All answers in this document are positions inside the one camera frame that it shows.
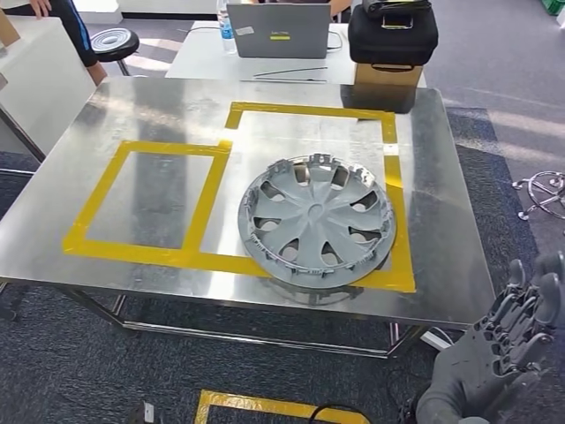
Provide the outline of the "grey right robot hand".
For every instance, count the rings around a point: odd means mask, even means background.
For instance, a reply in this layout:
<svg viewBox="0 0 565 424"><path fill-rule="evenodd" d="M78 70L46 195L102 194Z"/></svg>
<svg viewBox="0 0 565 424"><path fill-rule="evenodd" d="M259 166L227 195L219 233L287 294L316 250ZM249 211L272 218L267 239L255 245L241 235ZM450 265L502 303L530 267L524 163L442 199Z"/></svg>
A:
<svg viewBox="0 0 565 424"><path fill-rule="evenodd" d="M439 352L413 406L418 423L504 423L538 383L564 312L564 255L541 255L527 278L510 264L506 286L482 318Z"/></svg>

